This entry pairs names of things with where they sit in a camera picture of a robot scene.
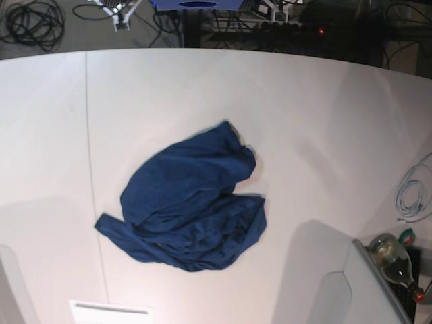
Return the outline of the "black power strip red light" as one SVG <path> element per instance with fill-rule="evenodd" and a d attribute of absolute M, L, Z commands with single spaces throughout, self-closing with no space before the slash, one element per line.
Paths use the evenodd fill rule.
<path fill-rule="evenodd" d="M 316 24 L 301 24 L 299 22 L 263 22 L 254 30 L 257 34 L 268 34 L 275 37 L 298 36 L 301 34 L 307 36 L 322 36 L 325 34 L 325 28 Z"/>

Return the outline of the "dark blue t-shirt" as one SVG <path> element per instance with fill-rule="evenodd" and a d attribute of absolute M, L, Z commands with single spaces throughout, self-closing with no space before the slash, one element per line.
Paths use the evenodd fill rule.
<path fill-rule="evenodd" d="M 265 198 L 234 192 L 256 164 L 223 121 L 142 164 L 119 198 L 122 219 L 103 213 L 95 229 L 143 263 L 187 272 L 225 269 L 267 227 Z"/>

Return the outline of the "green tape roll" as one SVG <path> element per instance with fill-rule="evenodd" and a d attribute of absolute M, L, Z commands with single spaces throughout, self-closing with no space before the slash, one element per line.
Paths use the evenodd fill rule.
<path fill-rule="evenodd" d="M 404 247 L 412 246 L 416 240 L 416 234 L 412 228 L 405 229 L 399 236 L 399 242 Z"/>

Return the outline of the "blue box with slot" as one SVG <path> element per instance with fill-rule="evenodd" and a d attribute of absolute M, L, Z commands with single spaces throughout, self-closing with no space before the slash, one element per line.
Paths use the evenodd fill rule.
<path fill-rule="evenodd" d="M 237 10 L 240 9 L 241 0 L 154 0 L 151 4 L 161 11 L 181 9 L 216 9 Z"/>

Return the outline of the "clear plastic bottle red cap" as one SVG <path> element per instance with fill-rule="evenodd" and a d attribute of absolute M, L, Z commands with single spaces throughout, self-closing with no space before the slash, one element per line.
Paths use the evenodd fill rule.
<path fill-rule="evenodd" d="M 410 256 L 394 235 L 380 234 L 375 237 L 369 244 L 369 254 L 386 280 L 404 286 L 416 303 L 424 300 L 425 292 L 412 275 Z"/>

